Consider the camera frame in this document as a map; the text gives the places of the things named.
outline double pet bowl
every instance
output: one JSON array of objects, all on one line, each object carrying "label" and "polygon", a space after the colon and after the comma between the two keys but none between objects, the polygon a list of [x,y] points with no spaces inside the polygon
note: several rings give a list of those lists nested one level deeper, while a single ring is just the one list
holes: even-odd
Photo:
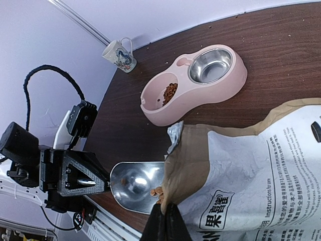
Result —
[{"label": "double pet bowl", "polygon": [[[225,45],[211,45],[193,54],[183,54],[164,72],[151,79],[141,93],[141,109],[156,126],[168,126],[191,109],[223,102],[238,93],[247,78],[241,57]],[[171,83],[178,87],[163,106]]]}]

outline dark wood tabletop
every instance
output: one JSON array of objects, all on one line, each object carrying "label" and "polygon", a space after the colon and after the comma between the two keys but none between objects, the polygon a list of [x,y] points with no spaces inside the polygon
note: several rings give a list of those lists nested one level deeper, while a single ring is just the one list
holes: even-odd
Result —
[{"label": "dark wood tabletop", "polygon": [[[134,51],[137,67],[129,74],[117,70],[85,150],[95,152],[107,171],[118,162],[163,160],[170,145],[167,128],[154,126],[144,116],[140,94],[178,56],[208,45],[234,49],[248,70],[247,82],[233,98],[188,112],[186,124],[243,128],[288,100],[321,97],[320,26],[321,3],[292,5],[199,25]],[[91,197],[143,231],[147,215],[123,209],[111,193]]]}]

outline metal bowl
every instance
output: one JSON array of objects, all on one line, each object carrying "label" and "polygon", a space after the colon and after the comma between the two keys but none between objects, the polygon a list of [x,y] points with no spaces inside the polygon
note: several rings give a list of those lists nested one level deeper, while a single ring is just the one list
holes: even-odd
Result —
[{"label": "metal bowl", "polygon": [[163,178],[164,162],[122,162],[110,173],[111,192],[123,208],[150,214],[158,200],[150,191],[161,186]]},{"label": "metal bowl", "polygon": [[198,56],[189,68],[189,78],[208,84],[222,78],[232,65],[232,55],[224,49],[213,49]]}]

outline white mug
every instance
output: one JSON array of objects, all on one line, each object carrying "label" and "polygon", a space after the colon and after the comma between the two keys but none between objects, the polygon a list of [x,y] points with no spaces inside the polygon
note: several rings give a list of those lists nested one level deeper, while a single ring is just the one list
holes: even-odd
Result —
[{"label": "white mug", "polygon": [[[129,52],[122,45],[122,41],[124,39],[128,39],[130,41],[131,50]],[[117,40],[112,41],[102,52],[102,57],[116,65],[122,71],[129,73],[137,64],[137,61],[132,55],[132,49],[132,40],[125,37],[122,38],[120,42]]]}]

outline wall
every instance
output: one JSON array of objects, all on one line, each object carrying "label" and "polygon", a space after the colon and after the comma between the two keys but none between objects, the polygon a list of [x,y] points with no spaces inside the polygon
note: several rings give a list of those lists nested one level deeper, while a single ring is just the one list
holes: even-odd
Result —
[{"label": "wall", "polygon": [[124,36],[139,48],[199,24],[307,0],[62,0],[109,39]]},{"label": "wall", "polygon": [[[0,33],[0,135],[12,121],[25,127],[24,79],[29,71],[43,64],[69,72],[85,97],[100,105],[116,68],[101,57],[104,46],[51,3],[1,0]],[[52,71],[36,74],[29,91],[30,132],[41,144],[51,146],[66,111],[78,104],[80,98],[71,84]],[[0,219],[50,227],[40,208],[28,201],[1,195],[1,203]],[[46,212],[54,221],[56,213]]]}]

